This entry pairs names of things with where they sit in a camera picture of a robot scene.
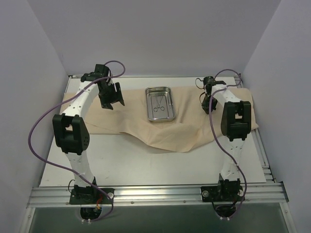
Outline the beige cloth surgical kit wrap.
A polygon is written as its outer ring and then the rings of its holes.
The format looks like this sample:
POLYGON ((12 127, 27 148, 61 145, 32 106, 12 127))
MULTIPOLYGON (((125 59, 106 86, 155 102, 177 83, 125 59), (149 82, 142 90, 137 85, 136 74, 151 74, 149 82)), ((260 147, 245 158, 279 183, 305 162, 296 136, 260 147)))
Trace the beige cloth surgical kit wrap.
MULTIPOLYGON (((113 110, 103 109, 99 98, 91 104, 84 122, 90 134, 130 134, 146 145, 174 152, 188 152, 214 140, 209 116, 199 102, 201 91, 194 86, 172 87, 176 117, 172 122, 152 123, 147 117, 143 89, 124 90, 125 105, 116 103, 113 110)), ((221 136, 223 108, 212 112, 215 133, 221 136)))

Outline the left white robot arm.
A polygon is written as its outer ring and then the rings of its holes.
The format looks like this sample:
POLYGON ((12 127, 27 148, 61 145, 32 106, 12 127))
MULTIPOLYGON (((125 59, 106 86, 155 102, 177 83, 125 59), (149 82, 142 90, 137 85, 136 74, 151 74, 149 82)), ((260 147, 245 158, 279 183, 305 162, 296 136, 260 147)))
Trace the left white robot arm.
POLYGON ((113 109, 113 104, 124 104, 120 83, 111 79, 110 68, 96 64, 95 70, 80 79, 77 97, 58 115, 54 115, 52 125, 57 147, 66 155, 74 173, 74 195, 86 203, 94 203, 98 197, 96 179, 92 174, 86 155, 90 136, 84 122, 93 100, 98 97, 103 109, 113 109))

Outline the stainless steel instrument tray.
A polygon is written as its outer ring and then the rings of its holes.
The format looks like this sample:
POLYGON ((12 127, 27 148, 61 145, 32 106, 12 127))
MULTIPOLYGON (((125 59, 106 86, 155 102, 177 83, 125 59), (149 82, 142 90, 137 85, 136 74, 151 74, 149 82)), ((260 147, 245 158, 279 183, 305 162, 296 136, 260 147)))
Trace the stainless steel instrument tray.
POLYGON ((175 119, 176 113, 170 87, 148 87, 145 89, 145 95, 147 116, 150 122, 172 122, 175 119))

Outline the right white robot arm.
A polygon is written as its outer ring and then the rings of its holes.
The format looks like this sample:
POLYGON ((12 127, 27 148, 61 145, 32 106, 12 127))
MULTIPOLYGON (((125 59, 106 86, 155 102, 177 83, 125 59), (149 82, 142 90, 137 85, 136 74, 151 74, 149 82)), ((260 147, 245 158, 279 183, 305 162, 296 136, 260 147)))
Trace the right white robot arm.
POLYGON ((201 104, 202 109, 209 115, 210 127, 214 138, 217 138, 212 123, 211 113, 216 110, 217 104, 223 108, 221 115, 221 133, 226 137, 222 146, 218 139, 221 151, 225 154, 223 168, 220 172, 220 181, 224 183, 216 187, 216 196, 227 200, 233 195, 230 184, 240 185, 240 177, 247 184, 246 177, 239 163, 245 140, 251 131, 251 103, 243 101, 234 95, 224 81, 217 81, 212 76, 203 79, 205 97, 201 104))

